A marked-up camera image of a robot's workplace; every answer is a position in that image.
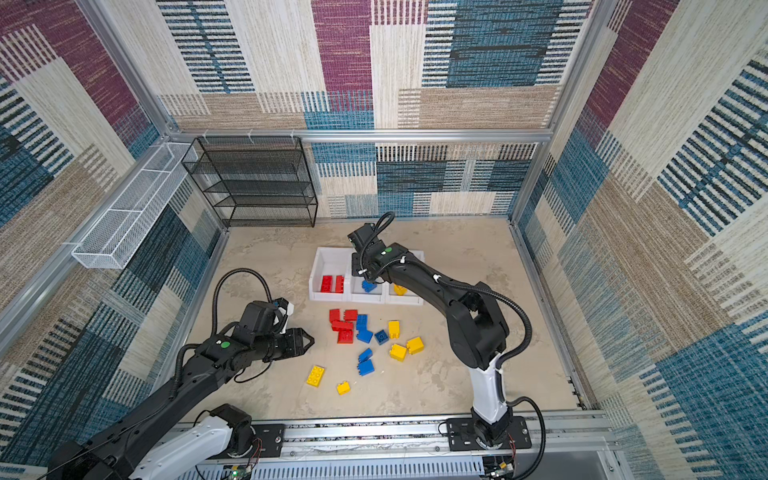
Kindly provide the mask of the blue large square brick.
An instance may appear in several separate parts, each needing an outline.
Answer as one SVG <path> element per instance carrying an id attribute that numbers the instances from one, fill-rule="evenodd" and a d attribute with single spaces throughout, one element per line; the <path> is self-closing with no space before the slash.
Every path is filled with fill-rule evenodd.
<path id="1" fill-rule="evenodd" d="M 363 280 L 361 287 L 366 293 L 371 293 L 376 289 L 377 285 L 375 283 L 368 282 L 367 280 Z"/>

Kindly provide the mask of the red square brick studs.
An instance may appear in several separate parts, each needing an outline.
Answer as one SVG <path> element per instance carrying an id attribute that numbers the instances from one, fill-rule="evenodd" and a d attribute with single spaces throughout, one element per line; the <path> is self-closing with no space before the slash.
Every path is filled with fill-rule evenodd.
<path id="1" fill-rule="evenodd" d="M 338 332 L 337 343 L 351 345 L 354 343 L 354 333 L 352 330 L 341 330 Z"/>

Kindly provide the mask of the blue long studded brick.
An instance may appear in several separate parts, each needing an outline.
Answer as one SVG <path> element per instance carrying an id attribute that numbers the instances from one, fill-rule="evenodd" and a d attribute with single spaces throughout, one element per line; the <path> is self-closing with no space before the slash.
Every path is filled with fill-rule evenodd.
<path id="1" fill-rule="evenodd" d="M 365 314 L 359 314 L 355 321 L 355 329 L 357 331 L 367 331 L 368 316 Z"/>

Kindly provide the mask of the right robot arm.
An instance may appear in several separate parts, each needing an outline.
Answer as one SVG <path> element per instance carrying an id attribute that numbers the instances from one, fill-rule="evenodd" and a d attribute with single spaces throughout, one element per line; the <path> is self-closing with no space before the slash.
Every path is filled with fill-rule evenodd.
<path id="1" fill-rule="evenodd" d="M 406 247 L 385 244 L 379 235 L 394 219 L 395 213 L 389 211 L 348 235 L 354 248 L 352 274 L 368 282 L 382 280 L 404 287 L 445 317 L 451 349 L 470 372 L 475 435 L 481 446 L 496 448 L 507 440 L 513 418 L 502 366 L 530 345 L 530 319 L 516 302 L 485 283 L 455 280 Z"/>

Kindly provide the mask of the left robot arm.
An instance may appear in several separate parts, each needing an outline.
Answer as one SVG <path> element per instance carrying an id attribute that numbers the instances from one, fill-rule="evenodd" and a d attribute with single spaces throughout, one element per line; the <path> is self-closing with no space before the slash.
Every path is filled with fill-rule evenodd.
<path id="1" fill-rule="evenodd" d="M 173 479 L 216 455 L 250 454 L 257 446 L 252 418 L 225 404 L 199 428 L 165 443 L 163 437 L 202 400 L 240 379 L 255 362 L 305 355 L 315 339 L 290 328 L 291 303 L 268 295 L 249 303 L 224 328 L 211 322 L 210 336 L 183 345 L 172 377 L 122 419 L 84 444 L 69 441 L 51 456 L 48 479 Z"/>

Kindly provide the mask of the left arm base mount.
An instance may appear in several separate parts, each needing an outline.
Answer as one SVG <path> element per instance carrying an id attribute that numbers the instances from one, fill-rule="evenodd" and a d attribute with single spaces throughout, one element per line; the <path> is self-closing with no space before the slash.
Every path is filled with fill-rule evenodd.
<path id="1" fill-rule="evenodd" d="M 255 461 L 278 458 L 283 448 L 286 425 L 279 423 L 255 424 L 249 430 L 238 430 L 230 441 L 230 449 L 209 457 L 213 460 Z"/>

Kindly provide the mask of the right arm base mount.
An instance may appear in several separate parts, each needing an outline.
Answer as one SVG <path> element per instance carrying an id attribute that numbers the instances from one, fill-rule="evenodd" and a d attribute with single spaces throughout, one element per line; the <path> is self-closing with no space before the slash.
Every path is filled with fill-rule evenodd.
<path id="1" fill-rule="evenodd" d="M 488 424 L 480 418 L 453 417 L 444 421 L 451 451 L 531 449 L 530 430 L 522 416 Z"/>

